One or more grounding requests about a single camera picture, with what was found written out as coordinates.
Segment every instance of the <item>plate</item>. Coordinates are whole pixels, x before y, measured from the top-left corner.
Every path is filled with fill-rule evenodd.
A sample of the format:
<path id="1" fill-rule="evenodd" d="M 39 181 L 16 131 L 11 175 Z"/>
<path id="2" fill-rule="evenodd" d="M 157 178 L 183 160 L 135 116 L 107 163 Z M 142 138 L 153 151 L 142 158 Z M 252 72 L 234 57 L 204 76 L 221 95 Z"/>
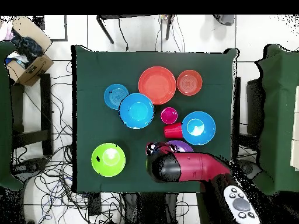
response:
<path id="1" fill-rule="evenodd" d="M 154 105 L 144 94 L 132 93 L 121 102 L 119 116 L 129 128 L 142 129 L 152 121 Z"/>
<path id="2" fill-rule="evenodd" d="M 118 145 L 104 143 L 92 152 L 91 163 L 98 174 L 104 177 L 113 177 L 124 169 L 126 156 Z"/>
<path id="3" fill-rule="evenodd" d="M 188 143 L 185 143 L 180 140 L 171 140 L 167 144 L 176 145 L 178 147 L 178 152 L 194 152 L 191 146 Z"/>
<path id="4" fill-rule="evenodd" d="M 175 94 L 175 77 L 164 67 L 151 67 L 140 76 L 138 89 L 140 93 L 149 97 L 153 104 L 164 104 Z"/>
<path id="5" fill-rule="evenodd" d="M 214 137 L 216 126 L 209 114 L 203 111 L 194 111 L 184 118 L 182 130 L 183 137 L 188 143 L 204 145 Z"/>
<path id="6" fill-rule="evenodd" d="M 183 95 L 191 96 L 199 92 L 203 80 L 197 71 L 183 71 L 178 77 L 178 89 Z"/>
<path id="7" fill-rule="evenodd" d="M 117 110 L 121 101 L 128 96 L 128 90 L 121 84 L 112 84 L 104 92 L 104 101 L 111 109 Z"/>

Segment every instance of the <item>white controller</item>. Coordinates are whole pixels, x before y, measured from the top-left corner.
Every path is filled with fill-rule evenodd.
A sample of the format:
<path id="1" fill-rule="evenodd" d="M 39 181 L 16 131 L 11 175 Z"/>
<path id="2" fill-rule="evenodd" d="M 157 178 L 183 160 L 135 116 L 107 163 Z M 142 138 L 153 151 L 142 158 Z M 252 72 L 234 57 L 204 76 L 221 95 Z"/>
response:
<path id="1" fill-rule="evenodd" d="M 224 190 L 223 195 L 236 222 L 239 224 L 260 224 L 258 215 L 240 188 L 229 185 Z"/>

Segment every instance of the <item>red plate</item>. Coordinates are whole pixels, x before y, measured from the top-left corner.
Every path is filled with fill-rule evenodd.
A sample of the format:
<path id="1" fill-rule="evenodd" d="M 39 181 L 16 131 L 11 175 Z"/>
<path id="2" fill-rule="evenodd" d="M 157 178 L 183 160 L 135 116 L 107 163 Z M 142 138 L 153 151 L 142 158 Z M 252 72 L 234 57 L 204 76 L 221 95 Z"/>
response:
<path id="1" fill-rule="evenodd" d="M 175 77 L 164 67 L 150 67 L 142 73 L 138 89 L 140 93 L 149 97 L 153 104 L 164 104 L 175 94 Z"/>
<path id="2" fill-rule="evenodd" d="M 203 80 L 197 71 L 183 71 L 178 77 L 178 89 L 183 95 L 195 95 L 202 85 Z"/>

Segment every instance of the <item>cardboard box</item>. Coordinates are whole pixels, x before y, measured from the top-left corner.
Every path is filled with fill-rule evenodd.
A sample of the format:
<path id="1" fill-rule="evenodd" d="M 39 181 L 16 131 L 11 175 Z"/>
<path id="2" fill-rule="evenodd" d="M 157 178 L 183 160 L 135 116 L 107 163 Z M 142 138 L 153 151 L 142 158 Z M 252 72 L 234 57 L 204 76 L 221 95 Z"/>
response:
<path id="1" fill-rule="evenodd" d="M 30 37 L 45 52 L 52 45 L 51 39 L 28 17 L 20 16 L 13 20 L 13 29 L 15 29 L 22 37 Z M 51 67 L 53 61 L 45 54 L 37 57 L 34 62 L 25 70 L 16 61 L 11 61 L 7 66 L 10 77 L 17 83 L 32 86 L 40 75 L 45 73 Z"/>

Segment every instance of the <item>dark green tablecloth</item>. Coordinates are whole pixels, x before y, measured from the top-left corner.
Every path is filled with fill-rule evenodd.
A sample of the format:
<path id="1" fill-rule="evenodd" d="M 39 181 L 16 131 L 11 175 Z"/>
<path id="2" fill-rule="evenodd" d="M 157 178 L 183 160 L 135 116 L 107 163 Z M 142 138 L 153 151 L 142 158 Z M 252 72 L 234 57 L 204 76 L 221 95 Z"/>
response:
<path id="1" fill-rule="evenodd" d="M 8 41 L 0 42 L 0 186 L 17 191 L 23 187 L 21 181 L 11 175 L 12 163 L 12 103 L 9 89 L 9 73 L 4 59 L 16 47 Z"/>
<path id="2" fill-rule="evenodd" d="M 299 191 L 299 171 L 290 166 L 296 87 L 299 85 L 299 52 L 267 47 L 259 61 L 266 93 L 265 120 L 260 136 L 260 166 L 255 184 L 268 195 Z"/>
<path id="3" fill-rule="evenodd" d="M 197 181 L 156 183 L 145 169 L 145 146 L 148 142 L 167 141 L 160 113 L 164 107 L 178 111 L 178 121 L 192 111 L 209 113 L 216 123 L 215 137 L 206 145 L 193 146 L 196 152 L 209 152 L 230 159 L 232 61 L 235 49 L 226 54 L 160 52 L 92 52 L 75 46 L 77 54 L 77 191 L 117 192 L 195 192 Z M 119 119 L 118 111 L 104 103 L 105 89 L 114 83 L 124 85 L 130 93 L 138 92 L 138 80 L 149 67 L 168 68 L 175 78 L 186 69 L 198 71 L 203 87 L 195 96 L 178 90 L 174 97 L 155 106 L 152 123 L 143 129 L 129 129 Z M 100 144 L 112 142 L 126 154 L 126 166 L 115 177 L 102 177 L 92 168 L 91 155 Z"/>

